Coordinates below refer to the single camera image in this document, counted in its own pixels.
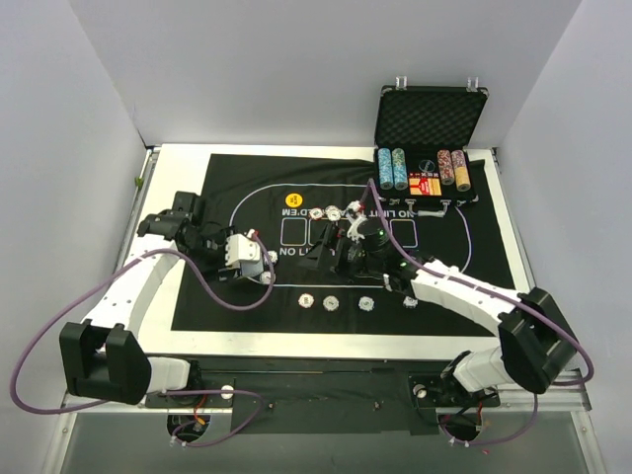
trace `gray wall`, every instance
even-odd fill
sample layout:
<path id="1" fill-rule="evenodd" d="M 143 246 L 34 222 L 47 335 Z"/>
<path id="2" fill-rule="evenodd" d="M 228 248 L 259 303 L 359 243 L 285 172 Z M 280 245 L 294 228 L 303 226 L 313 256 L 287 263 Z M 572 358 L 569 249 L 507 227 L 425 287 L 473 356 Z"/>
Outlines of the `gray wall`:
<path id="1" fill-rule="evenodd" d="M 592 419 L 610 473 L 630 472 L 632 4 L 584 0 L 500 150 L 537 281 L 597 376 Z"/>
<path id="2" fill-rule="evenodd" d="M 40 472 L 55 417 L 12 405 L 11 369 L 54 312 L 112 271 L 144 149 L 67 2 L 7 0 L 0 13 L 0 470 L 24 474 Z M 58 330 L 20 380 L 42 407 L 63 393 Z"/>
<path id="3" fill-rule="evenodd" d="M 397 74 L 492 91 L 500 144 L 580 0 L 70 0 L 147 143 L 371 145 Z"/>

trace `black bracket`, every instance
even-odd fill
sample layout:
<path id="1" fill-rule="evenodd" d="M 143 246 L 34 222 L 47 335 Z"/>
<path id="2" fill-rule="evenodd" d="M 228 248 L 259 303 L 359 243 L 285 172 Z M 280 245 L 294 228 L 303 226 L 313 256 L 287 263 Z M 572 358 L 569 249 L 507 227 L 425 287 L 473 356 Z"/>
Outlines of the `black bracket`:
<path id="1" fill-rule="evenodd" d="M 176 242 L 178 250 L 191 257 L 207 279 L 238 277 L 239 272 L 224 269 L 226 241 L 235 233 L 235 227 L 221 227 L 214 221 L 204 222 L 204 209 L 202 197 L 178 191 L 170 209 L 148 214 L 140 221 L 137 234 L 139 237 L 162 235 L 165 240 Z M 207 230 L 211 224 L 220 228 Z"/>
<path id="2" fill-rule="evenodd" d="M 151 364 L 122 325 L 101 328 L 66 323 L 59 334 L 68 392 L 79 397 L 135 405 L 147 393 Z"/>
<path id="3" fill-rule="evenodd" d="M 560 326 L 571 337 L 575 334 L 553 296 L 540 288 L 520 294 L 527 306 L 537 310 Z M 544 393 L 575 354 L 575 348 L 553 330 L 515 308 L 500 316 L 499 336 L 503 363 L 510 377 L 531 393 Z"/>
<path id="4" fill-rule="evenodd" d="M 389 290 L 414 296 L 411 280 L 415 279 L 417 269 L 393 247 L 381 222 L 366 220 L 358 231 L 364 238 L 354 242 L 337 222 L 328 223 L 298 265 L 308 270 L 331 272 L 345 281 L 354 281 L 357 277 L 383 279 L 388 275 Z M 420 263 L 434 259 L 419 252 L 409 255 Z"/>

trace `poker table mat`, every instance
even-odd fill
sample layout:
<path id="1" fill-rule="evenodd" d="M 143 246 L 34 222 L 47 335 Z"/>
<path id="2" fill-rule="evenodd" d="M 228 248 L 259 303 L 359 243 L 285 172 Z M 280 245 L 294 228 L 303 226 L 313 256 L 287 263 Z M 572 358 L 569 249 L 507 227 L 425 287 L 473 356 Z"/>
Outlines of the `poker table mat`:
<path id="1" fill-rule="evenodd" d="M 404 308 L 403 295 L 377 287 L 380 281 L 376 279 L 363 278 L 353 285 L 333 274 L 298 266 L 324 225 L 311 221 L 307 211 L 328 205 L 344 208 L 360 198 L 362 186 L 372 175 L 372 163 L 360 160 L 211 155 L 201 192 L 206 199 L 204 220 L 223 226 L 232 216 L 238 231 L 257 229 L 268 250 L 279 253 L 276 287 L 260 307 L 246 312 L 230 311 L 211 300 L 186 268 L 172 330 L 490 336 L 482 327 L 434 304 L 420 302 L 414 309 Z M 471 179 L 479 199 L 461 208 L 472 239 L 466 274 L 497 286 L 514 287 L 482 161 L 471 164 Z M 402 245 L 422 250 L 447 265 L 463 267 L 468 242 L 465 225 L 456 210 L 450 208 L 445 217 L 431 217 L 417 216 L 402 207 L 385 205 L 384 209 Z M 367 212 L 371 211 L 374 204 L 368 201 Z M 246 279 L 210 285 L 221 298 L 240 305 L 256 301 L 266 289 Z M 314 296 L 312 307 L 298 305 L 302 293 Z M 339 299 L 337 310 L 323 307 L 328 295 Z M 374 300 L 372 311 L 359 309 L 362 296 Z"/>

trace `case latch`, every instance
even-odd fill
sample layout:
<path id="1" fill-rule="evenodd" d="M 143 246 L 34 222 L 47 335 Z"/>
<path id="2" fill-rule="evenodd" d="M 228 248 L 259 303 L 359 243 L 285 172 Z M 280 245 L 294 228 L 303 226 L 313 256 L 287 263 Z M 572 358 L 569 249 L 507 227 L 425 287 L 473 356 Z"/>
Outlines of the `case latch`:
<path id="1" fill-rule="evenodd" d="M 406 77 L 406 76 L 397 76 L 395 78 L 395 90 L 397 90 L 397 91 L 405 91 L 407 85 L 408 85 L 408 77 Z"/>
<path id="2" fill-rule="evenodd" d="M 467 92 L 478 92 L 478 77 L 467 78 Z"/>

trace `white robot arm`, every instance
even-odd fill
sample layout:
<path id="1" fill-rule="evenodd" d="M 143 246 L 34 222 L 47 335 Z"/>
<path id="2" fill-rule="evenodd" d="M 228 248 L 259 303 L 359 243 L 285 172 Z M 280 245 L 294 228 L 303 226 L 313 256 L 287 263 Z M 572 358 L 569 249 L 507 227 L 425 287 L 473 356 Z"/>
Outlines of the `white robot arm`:
<path id="1" fill-rule="evenodd" d="M 146 393 L 187 386 L 191 365 L 172 357 L 147 357 L 136 337 L 163 279 L 178 262 L 170 251 L 193 259 L 210 279 L 256 277 L 264 269 L 261 247 L 232 227 L 206 232 L 196 195 L 177 193 L 172 209 L 147 216 L 120 276 L 80 324 L 59 336 L 68 391 L 73 395 L 138 403 Z"/>
<path id="2" fill-rule="evenodd" d="M 340 277 L 383 279 L 387 290 L 443 306 L 487 329 L 500 346 L 463 353 L 445 368 L 438 385 L 445 400 L 464 401 L 477 392 L 504 383 L 517 383 L 532 393 L 544 393 L 576 350 L 529 311 L 542 314 L 570 337 L 575 337 L 549 293 L 534 288 L 529 294 L 493 286 L 463 275 L 458 268 L 395 248 L 378 219 L 367 219 L 352 202 L 346 211 L 346 233 L 330 223 L 301 265 L 333 271 Z"/>

